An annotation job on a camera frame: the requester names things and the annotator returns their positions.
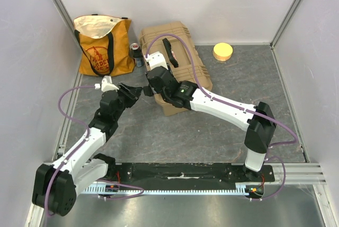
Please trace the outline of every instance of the printed logo on bag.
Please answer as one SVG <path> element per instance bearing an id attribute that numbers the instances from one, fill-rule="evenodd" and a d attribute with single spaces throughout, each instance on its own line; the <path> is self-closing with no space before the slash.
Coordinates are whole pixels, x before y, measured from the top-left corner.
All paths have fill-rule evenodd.
<path id="1" fill-rule="evenodd" d="M 92 47 L 87 50 L 91 56 L 91 63 L 99 73 L 107 73 L 110 70 L 108 65 L 107 49 L 104 47 Z"/>

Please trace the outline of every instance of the metal surface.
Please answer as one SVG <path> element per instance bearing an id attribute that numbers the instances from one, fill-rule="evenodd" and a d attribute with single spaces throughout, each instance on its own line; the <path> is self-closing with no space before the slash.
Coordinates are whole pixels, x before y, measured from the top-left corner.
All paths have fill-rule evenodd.
<path id="1" fill-rule="evenodd" d="M 270 163 L 276 182 L 281 182 L 283 169 L 279 163 Z M 286 163 L 286 185 L 325 185 L 325 177 L 318 163 Z"/>
<path id="2" fill-rule="evenodd" d="M 266 193 L 276 187 L 267 187 Z M 48 227 L 324 227 L 312 186 L 285 187 L 276 197 L 249 202 L 243 196 L 142 196 L 105 202 L 80 195 L 65 217 L 48 220 Z"/>
<path id="3" fill-rule="evenodd" d="M 299 7 L 299 4 L 301 3 L 302 0 L 294 0 L 291 7 L 289 8 L 289 10 L 287 11 L 287 14 L 284 18 L 284 20 L 282 21 L 281 25 L 279 26 L 277 32 L 275 33 L 275 36 L 273 37 L 273 40 L 271 42 L 271 46 L 275 47 L 276 44 L 278 43 L 281 35 L 284 33 L 285 28 L 287 27 L 287 25 L 289 24 L 289 22 L 291 21 L 294 13 L 296 12 L 297 8 Z"/>

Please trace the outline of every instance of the yellow lid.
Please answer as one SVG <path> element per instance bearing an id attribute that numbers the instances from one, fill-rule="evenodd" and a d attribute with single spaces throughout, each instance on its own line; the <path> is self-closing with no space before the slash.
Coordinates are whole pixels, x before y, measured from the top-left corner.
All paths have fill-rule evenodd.
<path id="1" fill-rule="evenodd" d="M 226 61 L 233 53 L 233 48 L 227 43 L 218 43 L 213 48 L 213 56 L 216 60 Z"/>

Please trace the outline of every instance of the purple cable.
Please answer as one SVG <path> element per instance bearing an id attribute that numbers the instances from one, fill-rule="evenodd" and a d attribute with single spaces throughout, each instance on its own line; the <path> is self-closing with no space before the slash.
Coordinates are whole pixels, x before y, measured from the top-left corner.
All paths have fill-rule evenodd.
<path id="1" fill-rule="evenodd" d="M 75 88 L 68 89 L 66 92 L 64 92 L 64 93 L 60 96 L 59 101 L 58 101 L 58 109 L 59 109 L 60 113 L 61 113 L 64 117 L 68 118 L 69 120 L 71 120 L 71 121 L 73 121 L 73 122 L 76 122 L 76 123 L 78 123 L 78 124 L 81 124 L 81 125 L 85 126 L 85 128 L 86 128 L 86 137 L 84 138 L 83 141 L 81 141 L 81 143 L 80 143 L 74 150 L 72 150 L 72 151 L 69 153 L 68 156 L 66 156 L 65 161 L 69 160 L 69 158 L 72 157 L 72 155 L 73 155 L 73 154 L 74 154 L 74 153 L 75 153 L 75 152 L 76 152 L 76 151 L 77 151 L 77 150 L 78 150 L 78 149 L 86 142 L 86 139 L 90 136 L 90 128 L 88 127 L 87 124 L 85 124 L 85 123 L 82 122 L 81 120 L 78 120 L 78 119 L 76 119 L 76 118 L 74 118 L 74 117 L 70 117 L 69 115 L 67 115 L 67 114 L 61 109 L 61 101 L 62 101 L 63 97 L 64 97 L 67 93 L 69 93 L 70 91 L 73 91 L 73 90 L 76 90 L 76 89 L 80 89 L 80 88 L 95 88 L 95 86 L 93 86 L 93 85 L 82 85 L 82 86 L 77 86 L 77 87 L 75 87 Z M 51 188 L 52 188 L 53 181 L 55 180 L 55 178 L 56 178 L 56 176 L 57 176 L 59 170 L 60 170 L 64 165 L 65 165 L 64 162 L 62 162 L 62 163 L 60 164 L 60 166 L 54 171 L 54 173 L 53 173 L 53 175 L 52 175 L 52 177 L 51 177 L 51 179 L 50 179 L 50 181 L 49 181 L 49 183 L 48 183 L 47 190 L 46 190 L 46 195 L 45 195 L 45 199 L 44 199 L 44 208 L 45 208 L 45 212 L 46 212 L 46 215 L 47 215 L 47 216 L 53 216 L 53 215 L 54 215 L 54 214 L 50 214 L 50 213 L 48 212 L 48 199 L 49 199 L 49 194 L 50 194 L 50 192 L 51 192 Z"/>
<path id="2" fill-rule="evenodd" d="M 272 193 L 271 195 L 268 195 L 267 197 L 264 197 L 264 198 L 261 198 L 261 199 L 252 199 L 252 200 L 255 200 L 255 201 L 263 201 L 263 200 L 266 200 L 266 199 L 269 199 L 269 198 L 272 198 L 273 196 L 277 195 L 278 193 L 280 193 L 280 191 L 282 190 L 282 188 L 284 187 L 285 185 L 285 181 L 286 181 L 286 168 L 285 168 L 285 164 L 284 162 L 282 161 L 282 159 L 279 157 L 279 156 L 272 156 L 270 157 L 267 162 L 271 161 L 272 159 L 278 159 L 280 162 L 281 162 L 281 165 L 282 165 L 282 169 L 283 169 L 283 178 L 282 178 L 282 183 L 281 183 L 281 186 L 279 187 L 279 189 L 275 192 L 275 193 Z"/>
<path id="3" fill-rule="evenodd" d="M 193 62 L 192 54 L 191 54 L 191 52 L 190 52 L 188 46 L 186 45 L 186 43 L 185 43 L 179 36 L 177 36 L 177 35 L 175 35 L 175 34 L 172 34 L 172 33 L 163 33 L 163 34 L 158 35 L 158 36 L 155 37 L 155 38 L 151 41 L 151 43 L 149 44 L 149 46 L 148 46 L 148 48 L 147 48 L 147 51 L 146 51 L 146 58 L 148 57 L 149 50 L 150 50 L 151 46 L 153 45 L 153 43 L 154 43 L 156 40 L 158 40 L 159 38 L 164 37 L 164 36 L 171 36 L 171 37 L 174 37 L 174 38 L 178 39 L 178 40 L 182 43 L 182 45 L 184 46 L 184 48 L 186 49 L 186 51 L 187 51 L 187 53 L 188 53 L 188 55 L 189 55 L 189 57 L 190 57 L 195 82 L 197 83 L 197 85 L 198 85 L 199 89 L 201 90 L 201 92 L 202 92 L 204 95 L 206 95 L 206 97 L 208 97 L 209 99 L 211 99 L 212 96 L 211 96 L 208 92 L 206 92 L 205 89 L 204 89 L 204 88 L 201 86 L 201 84 L 199 83 L 198 76 L 197 76 L 197 74 L 196 74 L 196 72 L 195 72 L 195 67 L 194 67 L 194 62 Z M 271 122 L 273 122 L 273 123 L 275 123 L 275 124 L 281 126 L 282 128 L 284 128 L 286 131 L 288 131 L 288 133 L 290 133 L 290 134 L 292 135 L 292 137 L 293 137 L 293 139 L 294 139 L 294 140 L 292 140 L 292 141 L 283 141 L 283 142 L 272 143 L 272 144 L 270 145 L 270 147 L 274 147 L 274 146 L 277 146 L 277 145 L 295 144 L 295 143 L 298 142 L 298 136 L 297 136 L 290 128 L 288 128 L 286 125 L 284 125 L 284 124 L 283 124 L 282 122 L 280 122 L 280 121 L 277 121 L 277 120 L 275 120 L 275 119 L 273 119 L 273 118 L 271 118 L 271 117 L 268 117 L 268 116 L 266 116 L 266 115 L 263 115 L 263 114 L 261 114 L 261 113 L 258 113 L 258 112 L 255 112 L 255 111 L 252 111 L 252 110 L 249 110 L 249 109 L 246 109 L 246 110 L 245 110 L 245 108 L 243 108 L 243 107 L 237 106 L 237 105 L 235 105 L 235 104 L 232 104 L 232 103 L 230 103 L 230 102 L 224 101 L 224 100 L 222 100 L 222 99 L 218 99 L 218 98 L 213 97 L 212 100 L 213 100 L 213 101 L 220 102 L 220 103 L 223 103 L 223 104 L 226 104 L 226 105 L 228 105 L 228 106 L 231 106 L 231 107 L 233 107 L 233 108 L 236 108 L 236 109 L 239 109 L 239 110 L 242 110 L 242 111 L 246 111 L 246 112 L 251 113 L 251 114 L 253 114 L 253 115 L 256 115 L 256 116 L 265 118 L 265 119 L 267 119 L 267 120 L 269 120 L 269 121 L 271 121 Z"/>
<path id="4" fill-rule="evenodd" d="M 121 184 L 121 183 L 117 183 L 117 182 L 113 182 L 113 181 L 109 181 L 109 180 L 105 180 L 105 179 L 98 179 L 97 181 L 99 182 L 106 182 L 106 183 L 110 183 L 110 184 L 113 184 L 113 185 L 116 185 L 116 186 L 122 186 L 122 187 L 127 187 L 127 188 L 132 188 L 132 189 L 138 189 L 138 190 L 141 190 L 141 192 L 139 192 L 138 194 L 133 194 L 133 195 L 129 195 L 129 196 L 124 196 L 124 197 L 114 197 L 114 198 L 109 198 L 109 197 L 102 197 L 100 196 L 100 198 L 106 198 L 106 200 L 118 200 L 118 199 L 132 199 L 132 198 L 136 198 L 136 197 L 139 197 L 140 195 L 142 195 L 145 190 L 141 187 L 138 187 L 138 186 L 130 186 L 130 185 L 124 185 L 124 184 Z"/>

